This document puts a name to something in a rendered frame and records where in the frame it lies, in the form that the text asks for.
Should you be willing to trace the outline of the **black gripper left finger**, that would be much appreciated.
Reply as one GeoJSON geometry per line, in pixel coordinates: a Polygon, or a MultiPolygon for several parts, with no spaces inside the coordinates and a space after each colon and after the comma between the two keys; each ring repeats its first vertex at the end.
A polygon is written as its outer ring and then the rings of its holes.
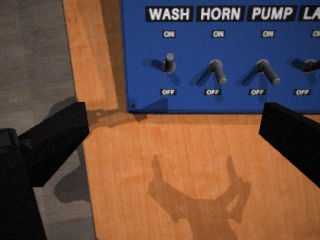
{"type": "Polygon", "coordinates": [[[0,240],[47,240],[33,187],[43,187],[89,133],[85,102],[19,136],[0,129],[0,240]]]}

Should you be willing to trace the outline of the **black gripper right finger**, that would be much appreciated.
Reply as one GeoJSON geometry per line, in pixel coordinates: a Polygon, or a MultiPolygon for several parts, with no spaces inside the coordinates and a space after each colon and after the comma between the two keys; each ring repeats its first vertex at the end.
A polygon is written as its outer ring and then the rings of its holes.
{"type": "Polygon", "coordinates": [[[265,102],[259,135],[320,188],[320,123],[265,102]]]}

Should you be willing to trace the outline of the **blue switch panel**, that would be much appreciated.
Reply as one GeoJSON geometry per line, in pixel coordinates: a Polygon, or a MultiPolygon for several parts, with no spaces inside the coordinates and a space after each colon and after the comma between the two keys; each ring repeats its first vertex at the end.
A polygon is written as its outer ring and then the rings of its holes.
{"type": "Polygon", "coordinates": [[[119,0],[127,112],[320,115],[320,0],[119,0]]]}

